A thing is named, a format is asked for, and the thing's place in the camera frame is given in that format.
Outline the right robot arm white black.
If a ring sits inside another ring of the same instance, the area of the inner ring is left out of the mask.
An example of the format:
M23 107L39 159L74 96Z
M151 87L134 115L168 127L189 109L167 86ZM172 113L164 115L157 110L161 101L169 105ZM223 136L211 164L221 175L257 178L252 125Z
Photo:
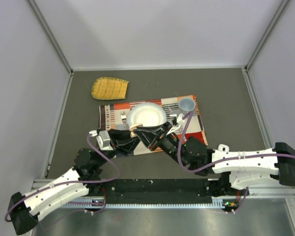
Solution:
M194 137L184 142L170 133L171 128L168 122L155 127L139 124L131 129L131 136L149 150L161 148L189 173L220 174L217 190L227 195L274 180L295 187L295 150L287 143L278 142L273 148L258 151L231 152L227 147L208 149Z

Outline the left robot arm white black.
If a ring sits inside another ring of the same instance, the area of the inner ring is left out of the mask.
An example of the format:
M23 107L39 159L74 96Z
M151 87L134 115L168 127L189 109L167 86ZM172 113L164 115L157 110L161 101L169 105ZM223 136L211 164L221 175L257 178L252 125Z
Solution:
M103 183L120 176L120 169L112 158L132 152L139 142L129 130L90 131L87 136L90 148L78 151L72 168L35 191L11 196L5 222L12 223L15 233L22 235L68 202L98 194Z

